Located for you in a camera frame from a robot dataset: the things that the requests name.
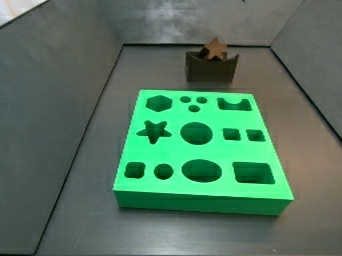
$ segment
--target star block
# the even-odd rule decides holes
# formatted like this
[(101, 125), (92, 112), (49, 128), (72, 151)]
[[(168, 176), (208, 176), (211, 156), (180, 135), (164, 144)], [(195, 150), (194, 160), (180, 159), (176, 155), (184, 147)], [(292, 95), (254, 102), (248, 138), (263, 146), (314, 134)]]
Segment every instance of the star block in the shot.
[(220, 44), (218, 38), (215, 37), (212, 41), (204, 45), (199, 52), (199, 57), (204, 60), (223, 59), (223, 49), (227, 48), (226, 44)]

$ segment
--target green block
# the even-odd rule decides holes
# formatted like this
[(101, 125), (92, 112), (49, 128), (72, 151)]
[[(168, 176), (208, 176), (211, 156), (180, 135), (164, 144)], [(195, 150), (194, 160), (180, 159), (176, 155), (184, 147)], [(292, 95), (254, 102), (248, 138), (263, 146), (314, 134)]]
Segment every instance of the green block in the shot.
[(120, 207), (278, 215), (294, 200), (251, 94), (141, 90)]

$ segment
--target circular hole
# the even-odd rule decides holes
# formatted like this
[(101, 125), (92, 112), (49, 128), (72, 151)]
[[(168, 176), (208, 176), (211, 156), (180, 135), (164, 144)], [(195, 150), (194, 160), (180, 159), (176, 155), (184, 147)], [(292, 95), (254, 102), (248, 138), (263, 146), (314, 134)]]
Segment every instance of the circular hole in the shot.
[(207, 99), (204, 97), (198, 97), (196, 100), (198, 100), (198, 103), (202, 103), (202, 104), (207, 103)]
[(202, 123), (188, 123), (180, 129), (180, 135), (186, 142), (194, 145), (203, 145), (212, 139), (210, 127)]
[(222, 176), (219, 165), (202, 159), (186, 162), (182, 172), (190, 180), (196, 182), (212, 182)]
[(191, 105), (191, 106), (188, 107), (188, 110), (190, 110), (191, 112), (198, 112), (198, 111), (200, 110), (200, 108), (199, 108), (196, 105)]
[(159, 164), (155, 167), (155, 177), (160, 180), (168, 179), (174, 174), (174, 169), (168, 164)]
[(187, 97), (187, 96), (183, 96), (183, 97), (180, 98), (180, 101), (182, 101), (183, 103), (188, 103), (188, 102), (191, 101), (191, 98)]

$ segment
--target gray wall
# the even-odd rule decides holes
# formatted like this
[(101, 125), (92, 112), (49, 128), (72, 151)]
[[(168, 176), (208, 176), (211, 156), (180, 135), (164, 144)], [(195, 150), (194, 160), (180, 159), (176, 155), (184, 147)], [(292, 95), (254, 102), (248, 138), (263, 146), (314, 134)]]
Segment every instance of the gray wall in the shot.
[(306, 0), (271, 48), (342, 137), (342, 1)]
[(302, 0), (99, 0), (124, 43), (270, 45)]
[(120, 48), (92, 0), (0, 30), (0, 253), (35, 251)]

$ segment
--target small dark container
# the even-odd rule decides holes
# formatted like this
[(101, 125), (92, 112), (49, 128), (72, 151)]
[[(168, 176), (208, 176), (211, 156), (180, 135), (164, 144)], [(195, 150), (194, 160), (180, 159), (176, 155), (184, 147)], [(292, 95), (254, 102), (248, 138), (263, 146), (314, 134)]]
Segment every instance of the small dark container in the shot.
[(198, 52), (187, 52), (187, 81), (188, 82), (227, 82), (231, 83), (239, 55), (227, 59), (223, 52), (223, 60), (208, 61), (198, 58)]

